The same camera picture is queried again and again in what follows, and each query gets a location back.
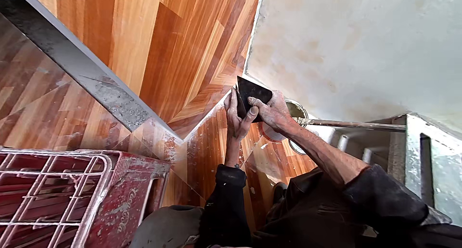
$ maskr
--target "shoe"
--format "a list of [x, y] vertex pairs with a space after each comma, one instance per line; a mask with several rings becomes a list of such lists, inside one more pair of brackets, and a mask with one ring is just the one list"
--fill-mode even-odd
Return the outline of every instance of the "shoe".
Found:
[[273, 204], [279, 203], [286, 197], [287, 185], [279, 182], [274, 186]]

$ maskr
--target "plastered wall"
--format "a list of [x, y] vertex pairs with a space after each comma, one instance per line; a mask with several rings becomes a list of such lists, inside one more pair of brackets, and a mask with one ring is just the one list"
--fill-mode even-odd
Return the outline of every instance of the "plastered wall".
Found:
[[462, 0], [263, 0], [246, 72], [322, 119], [462, 131]]

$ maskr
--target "wrist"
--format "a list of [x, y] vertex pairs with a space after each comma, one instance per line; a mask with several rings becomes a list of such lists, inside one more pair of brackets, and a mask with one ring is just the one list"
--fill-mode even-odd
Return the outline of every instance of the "wrist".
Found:
[[239, 149], [241, 141], [229, 137], [226, 140], [226, 154], [225, 154], [225, 166], [234, 167], [239, 163]]
[[301, 127], [294, 119], [290, 119], [285, 123], [281, 124], [276, 132], [282, 134], [284, 137], [289, 138], [290, 135], [297, 133]]

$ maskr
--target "fingernail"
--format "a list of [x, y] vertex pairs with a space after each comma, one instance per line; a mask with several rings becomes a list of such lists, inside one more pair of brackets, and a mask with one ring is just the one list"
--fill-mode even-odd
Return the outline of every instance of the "fingernail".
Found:
[[258, 107], [252, 106], [252, 108], [250, 109], [250, 114], [251, 114], [251, 115], [256, 115], [256, 114], [258, 114]]

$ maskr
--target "red plastic crate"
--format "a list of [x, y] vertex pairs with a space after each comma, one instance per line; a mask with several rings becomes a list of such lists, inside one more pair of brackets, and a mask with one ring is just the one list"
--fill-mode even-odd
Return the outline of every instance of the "red plastic crate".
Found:
[[0, 149], [0, 247], [125, 247], [170, 163], [122, 151]]

